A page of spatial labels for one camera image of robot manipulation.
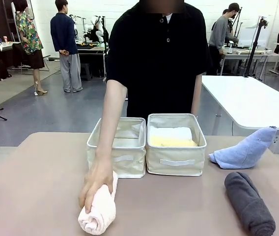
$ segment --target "floor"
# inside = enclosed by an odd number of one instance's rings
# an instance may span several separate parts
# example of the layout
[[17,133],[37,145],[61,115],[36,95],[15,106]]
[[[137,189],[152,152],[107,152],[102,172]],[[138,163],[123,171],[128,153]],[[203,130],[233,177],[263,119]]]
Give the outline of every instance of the floor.
[[[8,119],[0,120],[1,147],[16,147],[35,132],[91,132],[101,117],[106,89],[101,79],[83,81],[84,90],[79,93],[64,93],[59,73],[42,83],[49,90],[47,95],[34,97],[33,88],[28,88],[0,105],[4,108],[0,115]],[[279,77],[267,73],[265,83],[279,91]],[[215,100],[203,88],[199,123],[205,135],[211,135],[216,110]],[[247,136],[252,132],[236,125],[232,128],[232,120],[223,114],[218,134],[232,135],[232,131],[234,136]]]
[[[40,71],[40,79],[44,80],[60,70],[60,63],[55,61],[46,61],[50,71]],[[20,70],[8,71],[12,75],[11,78],[0,81],[0,103],[3,103],[23,92],[33,85],[33,76],[22,74]],[[32,71],[24,71],[23,73],[32,74]]]

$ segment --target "black polo shirt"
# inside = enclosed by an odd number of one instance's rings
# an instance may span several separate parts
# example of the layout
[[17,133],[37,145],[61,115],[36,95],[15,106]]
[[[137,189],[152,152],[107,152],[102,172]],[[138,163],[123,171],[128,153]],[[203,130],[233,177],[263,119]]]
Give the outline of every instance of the black polo shirt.
[[127,87],[128,117],[190,113],[195,78],[206,71],[208,58],[201,11],[185,4],[168,23],[139,1],[114,24],[107,76]]

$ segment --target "black pants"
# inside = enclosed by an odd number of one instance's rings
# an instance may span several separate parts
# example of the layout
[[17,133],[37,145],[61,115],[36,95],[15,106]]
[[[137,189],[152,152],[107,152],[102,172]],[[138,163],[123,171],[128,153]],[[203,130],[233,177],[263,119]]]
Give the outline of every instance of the black pants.
[[212,66],[207,71],[207,75],[217,75],[222,56],[220,55],[219,50],[215,46],[209,46],[209,54],[212,60]]

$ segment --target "floral shirt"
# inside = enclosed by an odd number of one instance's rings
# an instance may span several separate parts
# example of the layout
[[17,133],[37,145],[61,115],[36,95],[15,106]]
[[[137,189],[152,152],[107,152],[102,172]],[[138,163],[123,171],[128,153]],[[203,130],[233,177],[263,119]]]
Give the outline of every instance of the floral shirt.
[[28,19],[25,12],[16,12],[16,25],[18,33],[24,33],[24,37],[29,40],[29,44],[22,42],[22,46],[27,54],[32,54],[36,50],[43,49],[35,25]]

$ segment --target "pink towel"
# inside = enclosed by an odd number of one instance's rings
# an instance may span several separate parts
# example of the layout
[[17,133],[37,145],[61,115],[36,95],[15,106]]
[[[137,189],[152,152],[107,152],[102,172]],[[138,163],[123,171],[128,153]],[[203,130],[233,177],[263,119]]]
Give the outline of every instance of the pink towel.
[[83,207],[79,215],[79,223],[85,232],[101,235],[115,219],[114,197],[117,184],[118,175],[113,172],[112,194],[110,194],[107,185],[102,185],[94,196],[89,214],[86,214],[85,207]]

